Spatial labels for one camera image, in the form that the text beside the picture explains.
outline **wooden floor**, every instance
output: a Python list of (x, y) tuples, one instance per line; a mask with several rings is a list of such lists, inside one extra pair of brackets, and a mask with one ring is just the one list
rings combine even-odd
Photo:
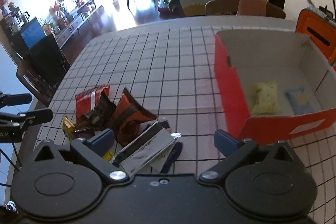
[(76, 32), (62, 47), (70, 64), (85, 45), (99, 35), (178, 17), (172, 13), (160, 15), (157, 10), (158, 1), (154, 3), (152, 0), (129, 0), (128, 9), (126, 0), (103, 0), (103, 6), (81, 26), (80, 35)]

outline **tv stand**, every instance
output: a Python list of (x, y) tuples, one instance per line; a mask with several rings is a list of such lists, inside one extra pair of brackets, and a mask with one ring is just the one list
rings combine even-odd
[[(87, 5), (90, 1), (96, 6), (96, 8), (86, 17), (82, 14), (82, 8)], [(70, 39), (70, 37), (77, 31), (80, 35), (79, 28), (84, 24), (85, 21), (89, 20), (89, 17), (102, 6), (102, 0), (87, 0), (81, 7), (77, 7), (70, 12), (75, 19), (69, 23), (69, 26), (61, 30), (59, 34), (56, 35), (56, 41), (60, 48)]]

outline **checkered tablecloth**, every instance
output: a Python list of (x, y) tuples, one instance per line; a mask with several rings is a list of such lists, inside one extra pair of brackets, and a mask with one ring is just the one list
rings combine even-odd
[[(62, 119), (67, 115), (75, 122), (75, 94), (109, 83), (109, 97), (116, 104), (123, 88), (127, 87), (140, 104), (159, 117), (166, 117), (172, 130), (182, 133), (179, 141), (184, 144), (183, 151), (170, 172), (199, 175), (223, 158), (213, 144), (215, 130), (226, 129), (213, 72), (214, 34), (232, 28), (267, 29), (210, 26), (131, 35), (114, 32), (95, 38), (78, 56), (57, 90), (50, 105), (54, 119), (41, 127), (37, 144), (46, 138), (56, 144), (67, 143), (61, 130)], [(334, 223), (334, 131), (323, 130), (298, 137), (289, 144), (318, 185), (311, 217), (318, 223)], [(121, 146), (115, 144), (115, 152), (120, 149)]]

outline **open box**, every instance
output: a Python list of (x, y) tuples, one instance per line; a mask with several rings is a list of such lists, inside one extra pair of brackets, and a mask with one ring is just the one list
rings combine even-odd
[[(215, 36), (214, 70), (227, 131), (260, 144), (295, 138), (336, 122), (336, 30), (307, 10), (296, 32), (227, 30)], [(281, 111), (251, 116), (250, 84), (276, 80)], [(287, 89), (304, 87), (314, 113), (294, 115)]]

